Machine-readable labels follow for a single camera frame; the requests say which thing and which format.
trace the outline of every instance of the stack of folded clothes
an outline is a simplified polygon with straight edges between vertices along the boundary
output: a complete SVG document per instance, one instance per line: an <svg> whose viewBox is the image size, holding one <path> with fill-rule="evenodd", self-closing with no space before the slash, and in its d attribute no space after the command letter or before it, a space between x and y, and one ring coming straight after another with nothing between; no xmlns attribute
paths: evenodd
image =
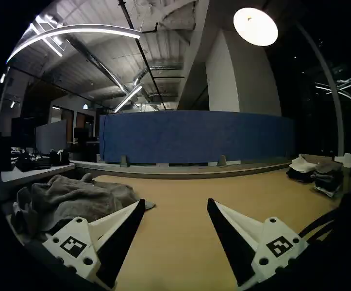
<svg viewBox="0 0 351 291"><path fill-rule="evenodd" d="M291 161L290 169L286 172L290 179L299 181L302 183L313 182L312 173L316 168L316 164L307 162L301 155Z"/></svg>
<svg viewBox="0 0 351 291"><path fill-rule="evenodd" d="M317 165L315 172L311 175L316 182L315 189L325 193L329 197L333 197L343 182L344 175L341 166L337 162L327 162Z"/></svg>

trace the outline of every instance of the ceiling duct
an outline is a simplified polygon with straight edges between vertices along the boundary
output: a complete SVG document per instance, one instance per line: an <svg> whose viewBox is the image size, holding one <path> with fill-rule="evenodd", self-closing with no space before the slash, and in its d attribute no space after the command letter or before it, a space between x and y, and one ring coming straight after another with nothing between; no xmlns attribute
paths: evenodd
<svg viewBox="0 0 351 291"><path fill-rule="evenodd" d="M95 55L93 55L87 47L76 37L72 35L66 35L65 39L89 62L91 62L98 70L101 71L108 79L110 79L117 87L119 87L125 95L130 93L130 89L125 86L119 77L113 73L106 65L104 65Z"/></svg>
<svg viewBox="0 0 351 291"><path fill-rule="evenodd" d="M182 64L174 64L174 65L150 65L151 71L169 71L169 70L182 70ZM145 74L148 73L148 68L140 70L137 75L134 77L134 86L136 86L143 79Z"/></svg>

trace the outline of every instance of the white table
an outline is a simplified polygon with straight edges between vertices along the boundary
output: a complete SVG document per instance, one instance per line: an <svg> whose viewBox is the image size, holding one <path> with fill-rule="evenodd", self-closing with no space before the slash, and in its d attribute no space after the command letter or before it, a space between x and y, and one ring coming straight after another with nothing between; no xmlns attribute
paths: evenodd
<svg viewBox="0 0 351 291"><path fill-rule="evenodd" d="M74 167L74 163L70 163L69 165L65 166L55 166L49 169L32 170L27 172L22 172L15 167L10 172L1 172L1 181L3 182L4 186L14 187L48 176L67 172L74 169Z"/></svg>

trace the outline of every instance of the curved light fixture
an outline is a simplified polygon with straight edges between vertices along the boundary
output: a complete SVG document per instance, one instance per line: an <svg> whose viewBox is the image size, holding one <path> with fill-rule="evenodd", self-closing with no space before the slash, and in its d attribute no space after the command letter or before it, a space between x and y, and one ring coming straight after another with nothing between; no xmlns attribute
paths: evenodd
<svg viewBox="0 0 351 291"><path fill-rule="evenodd" d="M35 35L25 42L18 45L12 54L9 56L7 62L10 61L18 52L22 49L26 48L27 46L56 35L66 34L66 33L75 33L75 32L97 32L97 33L109 33L109 34L118 34L127 37L133 37L139 39L141 36L141 32L129 28L113 26L113 25L105 25L105 24L74 24L74 25L66 25L54 29L50 29L46 32L43 32L39 35Z"/></svg>
<svg viewBox="0 0 351 291"><path fill-rule="evenodd" d="M125 103L127 103L127 101L128 101L129 99L131 99L133 96L135 96L136 93L139 92L141 89L143 89L143 86L142 86L142 85L136 86L136 87L124 98L124 100L123 100L120 104L118 104L118 106L115 108L114 113L116 113L117 111L119 111L120 108L123 107L123 106L125 105Z"/></svg>
<svg viewBox="0 0 351 291"><path fill-rule="evenodd" d="M243 8L233 17L237 33L256 46L269 46L278 38L278 28L266 13L255 8Z"/></svg>

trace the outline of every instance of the blue partition wall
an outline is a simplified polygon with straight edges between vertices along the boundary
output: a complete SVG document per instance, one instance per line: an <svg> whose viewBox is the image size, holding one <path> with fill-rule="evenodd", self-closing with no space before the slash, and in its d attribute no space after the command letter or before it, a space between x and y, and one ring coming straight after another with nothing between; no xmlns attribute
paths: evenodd
<svg viewBox="0 0 351 291"><path fill-rule="evenodd" d="M294 151L293 121L219 111L124 113L100 117L104 161L199 163L286 157Z"/></svg>

